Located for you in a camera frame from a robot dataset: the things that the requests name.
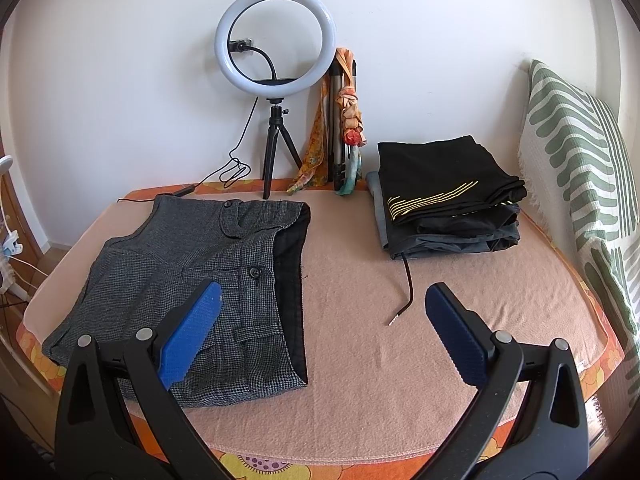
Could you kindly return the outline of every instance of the gray vest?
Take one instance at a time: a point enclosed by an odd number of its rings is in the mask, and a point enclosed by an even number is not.
[[[306,367],[297,366],[296,373],[281,319],[284,311],[288,323],[297,320],[295,353],[300,363],[302,348],[304,364],[300,251],[309,219],[302,202],[157,196],[136,232],[105,243],[72,311],[44,341],[43,354],[66,366],[82,334],[112,341],[153,328],[208,278],[222,286],[222,311],[185,379],[171,387],[178,403],[223,406],[306,386]],[[286,232],[299,250],[283,253],[285,268],[293,269],[284,289],[298,288],[300,304],[289,296],[278,306],[275,290],[283,283],[274,275],[274,239]],[[133,396],[128,381],[121,386]]]

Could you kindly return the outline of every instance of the tripod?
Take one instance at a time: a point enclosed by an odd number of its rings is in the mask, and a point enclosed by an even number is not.
[[[276,143],[278,142],[278,132],[282,135],[293,160],[297,164],[298,168],[302,167],[302,161],[296,150],[296,145],[293,143],[289,132],[284,127],[283,115],[289,113],[289,110],[283,110],[280,103],[282,98],[267,99],[271,103],[271,117],[269,117],[269,131],[267,133],[267,147],[264,150],[264,167],[262,168],[262,180],[264,181],[264,190],[262,192],[262,198],[267,200],[271,194],[271,179],[273,177],[273,161],[276,157]]]

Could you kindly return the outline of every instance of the vest pocket flap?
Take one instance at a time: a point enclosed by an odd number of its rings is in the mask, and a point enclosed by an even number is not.
[[[239,328],[234,332],[236,341],[239,343],[249,341],[251,339],[260,339],[262,337],[280,334],[282,334],[282,329],[278,324],[275,323],[267,325],[247,326],[245,328]]]
[[[220,213],[220,229],[229,238],[242,238],[264,229],[287,228],[300,215],[302,202],[228,200]]]

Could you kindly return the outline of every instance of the folded clothes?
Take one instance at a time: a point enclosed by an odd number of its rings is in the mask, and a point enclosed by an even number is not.
[[[393,224],[452,217],[522,200],[524,181],[505,173],[473,137],[380,142],[380,184]]]
[[[380,234],[383,249],[389,252],[392,259],[423,258],[446,253],[485,253],[500,251],[514,246],[520,240],[517,215],[520,207],[513,205],[498,205],[499,212],[492,215],[494,219],[504,219],[502,223],[491,223],[474,219],[476,214],[466,214],[456,217],[434,218],[440,221],[442,232],[428,232],[416,230],[414,223],[395,225],[390,220],[388,209],[382,198],[380,178],[377,171],[371,171],[366,176],[367,186],[374,200],[376,224]],[[446,234],[447,222],[455,226],[451,234]]]
[[[310,218],[302,202],[157,196],[136,232],[105,243],[43,354],[67,365],[82,334],[103,342],[154,328],[209,279],[222,286],[222,310],[170,389],[178,403],[223,406],[306,386],[300,258]]]

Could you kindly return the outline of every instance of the white wall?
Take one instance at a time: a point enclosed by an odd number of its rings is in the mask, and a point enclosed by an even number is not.
[[[131,189],[199,180],[226,161],[252,98],[212,57],[218,18],[233,0],[22,0],[12,34],[15,151],[49,240],[72,244]],[[358,94],[378,165],[380,140],[426,142],[473,134],[507,171],[533,57],[587,91],[598,87],[590,0],[322,0],[338,40],[358,61]],[[250,36],[283,76],[319,49],[319,30],[295,4],[249,10]],[[266,76],[258,56],[242,63]],[[302,151],[316,93],[286,100]],[[260,102],[239,156],[259,177],[268,104]],[[279,150],[276,176],[291,176]]]
[[[618,24],[622,66],[620,81],[620,116],[623,136],[640,194],[640,30],[621,0],[611,0]]]
[[[20,166],[20,157],[16,155],[14,133],[11,121],[11,101],[9,98],[9,67],[11,57],[12,34],[14,30],[15,14],[12,14],[2,32],[2,48],[0,48],[0,128],[2,129],[2,147],[7,155],[14,156],[14,163],[9,170],[14,190],[20,201],[22,212],[29,223],[31,232],[37,244],[46,252],[49,249],[47,234],[31,202],[31,197],[24,183],[23,171]]]

